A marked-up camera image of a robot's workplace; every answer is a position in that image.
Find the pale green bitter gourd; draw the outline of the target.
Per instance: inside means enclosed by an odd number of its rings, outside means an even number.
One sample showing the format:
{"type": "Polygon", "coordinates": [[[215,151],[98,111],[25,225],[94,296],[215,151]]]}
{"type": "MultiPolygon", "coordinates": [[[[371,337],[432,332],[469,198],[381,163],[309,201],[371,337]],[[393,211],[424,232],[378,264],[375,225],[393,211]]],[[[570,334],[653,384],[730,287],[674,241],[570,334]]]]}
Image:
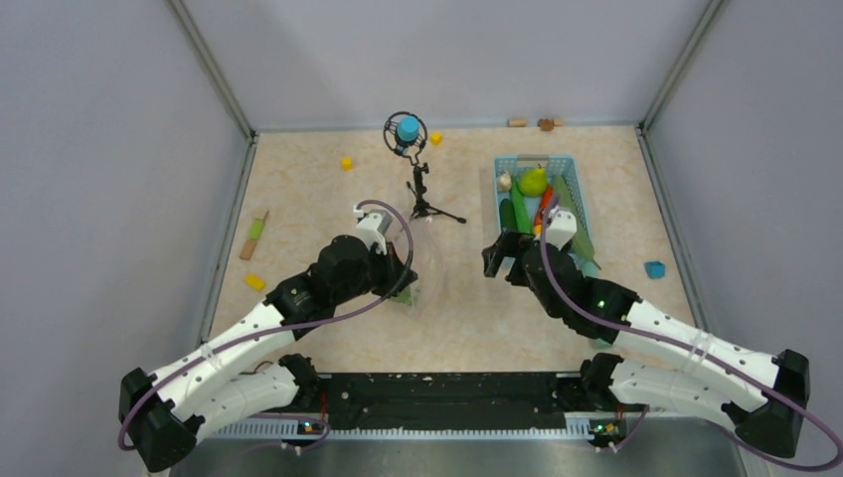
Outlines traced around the pale green bitter gourd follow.
{"type": "Polygon", "coordinates": [[[558,205],[572,213],[577,224],[577,231],[572,238],[572,250],[582,260],[599,267],[594,258],[595,250],[590,236],[585,230],[581,214],[576,208],[576,203],[564,177],[562,175],[556,175],[553,179],[552,186],[554,192],[559,195],[558,205]]]}

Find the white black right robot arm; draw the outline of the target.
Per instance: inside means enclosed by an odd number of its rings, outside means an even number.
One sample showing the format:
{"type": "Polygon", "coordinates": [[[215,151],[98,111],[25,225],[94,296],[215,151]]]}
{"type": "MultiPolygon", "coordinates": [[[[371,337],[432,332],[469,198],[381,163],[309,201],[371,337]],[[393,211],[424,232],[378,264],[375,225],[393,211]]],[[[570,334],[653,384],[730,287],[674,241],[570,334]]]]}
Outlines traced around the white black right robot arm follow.
{"type": "Polygon", "coordinates": [[[663,363],[654,368],[612,353],[584,361],[583,395],[596,409],[644,404],[694,414],[766,454],[792,458],[803,418],[770,396],[806,405],[809,361],[793,350],[776,355],[722,340],[661,311],[636,292],[583,274],[565,249],[505,230],[482,252],[484,274],[510,257],[507,281],[527,287],[545,312],[577,334],[635,350],[663,363]]]}

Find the teal cylinder roller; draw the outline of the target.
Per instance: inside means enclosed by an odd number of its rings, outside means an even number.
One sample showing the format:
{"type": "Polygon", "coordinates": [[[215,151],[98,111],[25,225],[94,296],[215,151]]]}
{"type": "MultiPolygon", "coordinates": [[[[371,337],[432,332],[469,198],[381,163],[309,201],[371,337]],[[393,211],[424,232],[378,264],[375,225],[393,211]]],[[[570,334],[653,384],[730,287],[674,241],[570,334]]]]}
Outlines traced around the teal cylinder roller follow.
{"type": "MultiPolygon", "coordinates": [[[[591,261],[585,261],[581,267],[581,272],[584,277],[598,278],[598,269],[591,261]]],[[[601,348],[601,341],[599,339],[590,339],[590,346],[598,350],[601,348]]]]}

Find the smooth orange carrot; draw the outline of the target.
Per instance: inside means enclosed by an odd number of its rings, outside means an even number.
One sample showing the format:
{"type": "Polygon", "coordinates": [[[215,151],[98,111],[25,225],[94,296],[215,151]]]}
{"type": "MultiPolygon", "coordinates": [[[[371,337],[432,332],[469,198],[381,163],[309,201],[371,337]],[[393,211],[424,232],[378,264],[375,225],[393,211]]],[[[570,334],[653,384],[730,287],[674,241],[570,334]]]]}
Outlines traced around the smooth orange carrot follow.
{"type": "Polygon", "coordinates": [[[410,307],[415,307],[420,300],[420,290],[419,287],[413,283],[407,285],[403,288],[400,292],[396,293],[395,295],[389,298],[390,301],[406,305],[410,307]]]}

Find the wooden cork pieces at wall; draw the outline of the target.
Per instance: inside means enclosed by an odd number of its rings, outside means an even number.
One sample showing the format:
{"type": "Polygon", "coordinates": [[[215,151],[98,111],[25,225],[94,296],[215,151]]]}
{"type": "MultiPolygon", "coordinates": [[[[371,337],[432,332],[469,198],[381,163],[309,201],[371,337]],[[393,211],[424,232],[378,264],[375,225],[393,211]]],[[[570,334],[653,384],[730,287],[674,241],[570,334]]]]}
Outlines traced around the wooden cork pieces at wall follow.
{"type": "Polygon", "coordinates": [[[507,119],[507,126],[511,128],[524,128],[529,125],[535,125],[540,130],[548,132],[552,131],[556,128],[561,128],[565,124],[564,119],[562,117],[543,117],[536,119],[535,121],[530,120],[527,117],[510,117],[507,119]]]}

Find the clear pink zip top bag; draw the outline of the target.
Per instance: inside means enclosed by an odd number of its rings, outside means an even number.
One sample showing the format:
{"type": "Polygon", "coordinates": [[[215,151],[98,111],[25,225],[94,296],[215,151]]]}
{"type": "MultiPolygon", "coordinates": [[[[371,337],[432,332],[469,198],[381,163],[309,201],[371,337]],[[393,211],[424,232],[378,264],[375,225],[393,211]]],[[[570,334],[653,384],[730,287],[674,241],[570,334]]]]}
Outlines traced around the clear pink zip top bag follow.
{"type": "Polygon", "coordinates": [[[415,284],[420,290],[420,300],[415,307],[396,303],[410,316],[421,316],[440,297],[445,284],[443,255],[433,219],[411,220],[409,231],[414,238],[412,269],[419,275],[415,284]]]}

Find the green and wood block stick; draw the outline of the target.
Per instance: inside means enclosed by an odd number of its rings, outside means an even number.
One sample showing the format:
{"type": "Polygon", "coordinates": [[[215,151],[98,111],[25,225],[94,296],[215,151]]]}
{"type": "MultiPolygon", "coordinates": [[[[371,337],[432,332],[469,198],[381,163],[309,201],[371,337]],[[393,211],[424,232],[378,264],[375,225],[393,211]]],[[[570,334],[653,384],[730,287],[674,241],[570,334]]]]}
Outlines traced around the green and wood block stick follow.
{"type": "Polygon", "coordinates": [[[269,209],[260,209],[254,212],[252,222],[248,228],[246,241],[239,254],[239,259],[244,261],[252,259],[268,216],[269,209]]]}

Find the blue cube block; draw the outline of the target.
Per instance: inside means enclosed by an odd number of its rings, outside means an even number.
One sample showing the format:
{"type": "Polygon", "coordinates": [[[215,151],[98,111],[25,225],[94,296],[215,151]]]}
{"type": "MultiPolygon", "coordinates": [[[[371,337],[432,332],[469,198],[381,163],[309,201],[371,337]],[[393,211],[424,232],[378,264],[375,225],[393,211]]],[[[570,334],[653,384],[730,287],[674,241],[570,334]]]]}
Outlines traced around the blue cube block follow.
{"type": "Polygon", "coordinates": [[[646,275],[653,280],[664,278],[667,271],[666,265],[659,260],[646,261],[644,269],[646,275]]]}

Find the dark green cucumber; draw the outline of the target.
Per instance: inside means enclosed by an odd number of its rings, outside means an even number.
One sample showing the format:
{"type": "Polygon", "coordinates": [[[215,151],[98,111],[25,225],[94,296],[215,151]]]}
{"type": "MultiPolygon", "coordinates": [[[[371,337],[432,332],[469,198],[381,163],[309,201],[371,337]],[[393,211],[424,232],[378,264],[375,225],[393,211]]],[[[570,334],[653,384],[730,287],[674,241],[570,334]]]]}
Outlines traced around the dark green cucumber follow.
{"type": "Polygon", "coordinates": [[[502,231],[519,231],[514,204],[510,199],[503,199],[499,203],[498,214],[499,225],[502,231]]]}

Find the light blue perforated plastic basket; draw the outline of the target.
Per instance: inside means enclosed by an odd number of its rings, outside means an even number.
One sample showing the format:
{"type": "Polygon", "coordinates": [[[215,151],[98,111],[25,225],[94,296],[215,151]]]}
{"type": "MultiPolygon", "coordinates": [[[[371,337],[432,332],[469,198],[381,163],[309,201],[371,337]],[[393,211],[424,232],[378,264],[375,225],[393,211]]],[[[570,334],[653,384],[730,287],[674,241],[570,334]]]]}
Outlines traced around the light blue perforated plastic basket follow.
{"type": "Polygon", "coordinates": [[[549,185],[555,186],[560,180],[565,182],[569,197],[562,198],[560,205],[576,213],[580,220],[578,231],[582,231],[587,238],[590,238],[589,211],[581,187],[578,166],[575,158],[570,154],[505,154],[494,157],[491,188],[495,200],[497,232],[502,229],[500,203],[510,198],[508,191],[498,190],[497,177],[507,172],[513,179],[517,179],[524,171],[535,167],[542,167],[545,170],[549,185]]]}

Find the wrinkled orange-red chili pepper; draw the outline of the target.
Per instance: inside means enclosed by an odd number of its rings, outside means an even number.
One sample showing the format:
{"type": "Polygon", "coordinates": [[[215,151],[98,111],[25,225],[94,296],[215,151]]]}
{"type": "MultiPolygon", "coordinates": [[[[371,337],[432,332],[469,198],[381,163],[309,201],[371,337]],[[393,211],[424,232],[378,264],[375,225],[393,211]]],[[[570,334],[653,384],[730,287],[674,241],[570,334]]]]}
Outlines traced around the wrinkled orange-red chili pepper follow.
{"type": "Polygon", "coordinates": [[[548,184],[541,196],[541,200],[539,206],[537,207],[536,214],[534,216],[533,226],[540,227],[542,223],[542,218],[545,210],[547,209],[552,197],[554,195],[553,186],[548,184]]]}

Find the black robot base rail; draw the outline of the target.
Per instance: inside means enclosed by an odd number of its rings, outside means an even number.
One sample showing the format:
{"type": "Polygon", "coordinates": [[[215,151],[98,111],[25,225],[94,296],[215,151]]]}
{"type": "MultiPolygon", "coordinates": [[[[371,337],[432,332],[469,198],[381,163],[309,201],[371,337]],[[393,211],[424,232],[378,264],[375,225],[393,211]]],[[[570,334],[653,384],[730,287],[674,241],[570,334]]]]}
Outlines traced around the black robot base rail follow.
{"type": "Polygon", "coordinates": [[[328,421],[332,430],[562,429],[599,411],[576,373],[335,373],[268,413],[328,421]]]}

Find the green leafy vegetable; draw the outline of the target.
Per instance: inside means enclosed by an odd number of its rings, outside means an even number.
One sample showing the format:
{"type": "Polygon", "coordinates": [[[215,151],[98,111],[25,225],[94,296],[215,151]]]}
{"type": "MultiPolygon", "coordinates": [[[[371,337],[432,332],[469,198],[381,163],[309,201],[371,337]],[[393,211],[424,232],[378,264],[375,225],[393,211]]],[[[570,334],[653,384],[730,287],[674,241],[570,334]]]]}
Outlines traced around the green leafy vegetable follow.
{"type": "Polygon", "coordinates": [[[524,203],[524,196],[520,191],[516,180],[512,182],[510,188],[510,200],[512,202],[517,230],[520,233],[530,234],[532,232],[532,222],[528,217],[524,203]]]}

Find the yellow block near left edge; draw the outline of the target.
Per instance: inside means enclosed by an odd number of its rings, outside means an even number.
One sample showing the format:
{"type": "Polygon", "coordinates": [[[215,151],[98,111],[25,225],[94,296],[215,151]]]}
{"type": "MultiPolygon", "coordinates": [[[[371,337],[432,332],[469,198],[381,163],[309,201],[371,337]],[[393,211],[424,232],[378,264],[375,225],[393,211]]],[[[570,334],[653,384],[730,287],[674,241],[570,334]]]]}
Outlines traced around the yellow block near left edge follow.
{"type": "Polygon", "coordinates": [[[255,292],[262,292],[266,287],[266,283],[263,279],[251,273],[244,277],[244,283],[255,292]]]}

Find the blue microphone in shock mount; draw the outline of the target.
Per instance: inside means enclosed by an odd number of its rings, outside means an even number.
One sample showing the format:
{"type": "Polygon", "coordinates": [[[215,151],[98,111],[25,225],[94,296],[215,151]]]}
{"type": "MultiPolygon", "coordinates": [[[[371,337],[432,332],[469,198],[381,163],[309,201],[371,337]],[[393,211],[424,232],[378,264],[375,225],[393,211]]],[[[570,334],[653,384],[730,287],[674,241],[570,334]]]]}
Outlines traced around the blue microphone in shock mount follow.
{"type": "Polygon", "coordinates": [[[428,130],[417,115],[408,111],[398,111],[386,119],[382,137],[387,148],[394,154],[417,160],[426,148],[428,130]]]}

